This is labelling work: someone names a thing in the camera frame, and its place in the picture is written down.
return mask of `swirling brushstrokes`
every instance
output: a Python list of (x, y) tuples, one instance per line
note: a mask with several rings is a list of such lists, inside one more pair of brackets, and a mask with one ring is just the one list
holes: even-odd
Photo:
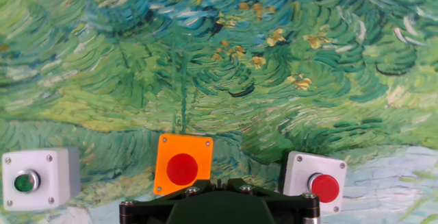
[[(41, 121), (50, 137), (123, 136), (123, 153), (209, 134), (259, 166), (436, 149), (437, 49), (438, 0), (0, 0), (0, 150), (80, 145), (19, 132)], [(83, 148), (84, 181), (128, 170), (102, 166), (107, 146)]]

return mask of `orange square panel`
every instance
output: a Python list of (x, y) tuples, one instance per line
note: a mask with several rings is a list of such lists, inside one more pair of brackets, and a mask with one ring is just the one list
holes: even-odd
[(210, 179), (212, 156), (212, 138), (162, 134), (153, 192), (167, 195), (191, 186), (197, 179)]

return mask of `mounting screw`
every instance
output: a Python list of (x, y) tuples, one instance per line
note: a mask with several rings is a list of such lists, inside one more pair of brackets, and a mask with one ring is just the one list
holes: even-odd
[(250, 185), (243, 185), (243, 186), (240, 186), (239, 189), (241, 191), (251, 191), (253, 189), (253, 187)]
[(123, 206), (132, 206), (136, 204), (138, 201), (122, 201), (120, 204)]
[(305, 193), (302, 194), (302, 196), (303, 196), (304, 198), (307, 198), (307, 199), (312, 199), (312, 198), (315, 198), (315, 197), (316, 197), (316, 195), (313, 194), (312, 192), (305, 192)]
[(197, 188), (195, 186), (190, 186), (189, 188), (187, 188), (187, 190), (185, 190), (185, 193), (194, 194), (194, 193), (197, 193), (198, 191), (200, 191), (199, 188)]

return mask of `painted backdrop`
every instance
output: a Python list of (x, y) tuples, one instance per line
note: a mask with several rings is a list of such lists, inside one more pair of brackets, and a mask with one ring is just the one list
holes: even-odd
[(271, 189), (283, 150), (346, 160), (327, 223), (436, 223), (437, 71), (438, 0), (0, 0), (0, 153), (79, 147), (83, 184), (0, 223), (117, 223), (164, 132)]

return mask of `red button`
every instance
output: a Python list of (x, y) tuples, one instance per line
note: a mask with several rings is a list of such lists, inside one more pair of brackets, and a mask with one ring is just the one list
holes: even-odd
[(322, 203), (330, 203), (339, 195), (339, 184), (330, 175), (320, 175), (312, 182), (312, 193), (319, 196)]
[(198, 164), (188, 154), (178, 154), (169, 160), (167, 165), (167, 176), (172, 183), (185, 186), (196, 179), (198, 175)]

